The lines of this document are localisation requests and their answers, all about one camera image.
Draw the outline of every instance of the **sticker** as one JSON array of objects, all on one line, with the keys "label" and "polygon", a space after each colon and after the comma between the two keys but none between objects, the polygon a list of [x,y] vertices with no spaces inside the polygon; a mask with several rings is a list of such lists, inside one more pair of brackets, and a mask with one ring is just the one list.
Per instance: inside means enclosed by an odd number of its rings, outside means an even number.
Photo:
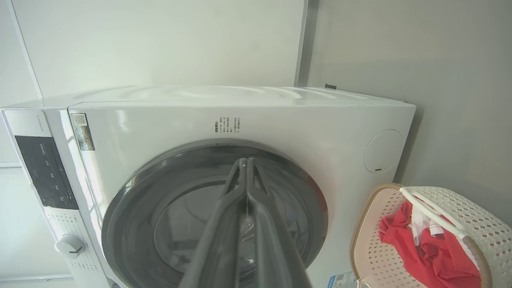
[{"label": "sticker", "polygon": [[91,130],[89,130],[89,126],[87,125],[87,116],[84,113],[71,113],[71,118],[73,120],[75,139],[78,142],[78,147],[80,147],[80,150],[94,150]]},{"label": "sticker", "polygon": [[215,133],[239,133],[240,117],[219,117],[215,121]]},{"label": "sticker", "polygon": [[356,281],[355,275],[352,271],[345,272],[343,274],[334,275],[329,280],[327,288],[336,288],[342,285],[354,283]]},{"label": "sticker", "polygon": [[76,126],[87,126],[87,118],[84,113],[71,113]]}]

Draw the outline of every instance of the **dial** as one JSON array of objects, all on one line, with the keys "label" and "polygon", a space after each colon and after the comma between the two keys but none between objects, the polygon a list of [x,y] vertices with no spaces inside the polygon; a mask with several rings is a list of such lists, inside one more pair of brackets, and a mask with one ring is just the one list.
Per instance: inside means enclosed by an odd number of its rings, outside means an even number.
[{"label": "dial", "polygon": [[86,245],[78,237],[71,234],[64,234],[55,243],[55,249],[61,252],[67,260],[75,260],[86,249]]}]

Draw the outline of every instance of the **washing machine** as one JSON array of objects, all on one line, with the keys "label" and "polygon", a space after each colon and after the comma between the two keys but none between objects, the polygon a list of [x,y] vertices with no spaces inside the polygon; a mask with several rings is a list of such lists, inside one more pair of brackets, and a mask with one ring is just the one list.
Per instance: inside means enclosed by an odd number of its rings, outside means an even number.
[{"label": "washing machine", "polygon": [[[177,287],[239,158],[259,159],[314,288],[350,273],[368,193],[393,180],[415,106],[324,88],[117,87],[2,109],[80,287]],[[240,286],[256,273],[240,225]]]}]

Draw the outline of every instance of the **warning label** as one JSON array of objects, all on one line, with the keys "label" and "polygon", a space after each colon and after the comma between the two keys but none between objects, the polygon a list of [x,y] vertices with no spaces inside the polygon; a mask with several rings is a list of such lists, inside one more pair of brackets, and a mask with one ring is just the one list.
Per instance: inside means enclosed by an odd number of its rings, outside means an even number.
[{"label": "warning label", "polygon": [[215,121],[215,133],[239,133],[240,117],[219,117]]}]

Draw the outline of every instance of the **white plastic basket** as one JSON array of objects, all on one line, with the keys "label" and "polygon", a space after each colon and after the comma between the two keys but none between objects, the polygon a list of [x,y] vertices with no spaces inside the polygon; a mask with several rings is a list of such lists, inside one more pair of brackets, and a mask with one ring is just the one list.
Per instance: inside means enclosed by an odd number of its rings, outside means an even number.
[{"label": "white plastic basket", "polygon": [[[427,203],[450,222],[433,212]],[[403,267],[392,245],[380,242],[383,217],[394,215],[410,201],[443,228],[462,239],[476,259],[482,287],[512,287],[512,228],[461,195],[439,187],[383,184],[367,200],[350,247],[358,287],[424,287]]]}]

